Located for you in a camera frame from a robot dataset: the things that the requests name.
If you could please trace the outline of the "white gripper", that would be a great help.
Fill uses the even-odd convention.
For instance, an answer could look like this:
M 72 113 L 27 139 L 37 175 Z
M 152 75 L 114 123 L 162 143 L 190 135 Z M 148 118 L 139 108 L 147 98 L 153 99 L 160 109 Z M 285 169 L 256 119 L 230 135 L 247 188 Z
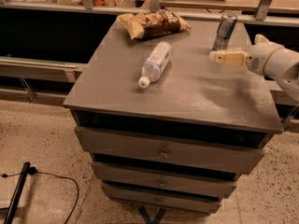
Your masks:
M 269 42 L 261 34 L 254 38 L 255 45 L 251 46 L 248 52 L 241 50 L 213 50 L 209 53 L 209 59 L 215 63 L 222 63 L 239 67 L 246 63 L 247 68 L 263 77 L 281 77 L 282 61 L 278 59 L 278 54 L 284 49 L 280 44 Z

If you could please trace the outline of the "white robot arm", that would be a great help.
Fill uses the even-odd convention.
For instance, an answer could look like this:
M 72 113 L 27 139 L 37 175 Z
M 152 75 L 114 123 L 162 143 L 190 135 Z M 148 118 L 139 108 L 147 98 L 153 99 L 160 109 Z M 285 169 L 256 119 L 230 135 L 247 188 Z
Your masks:
M 293 100 L 299 101 L 299 53 L 257 34 L 254 44 L 243 49 L 213 50 L 209 59 L 214 63 L 239 67 L 270 77 Z

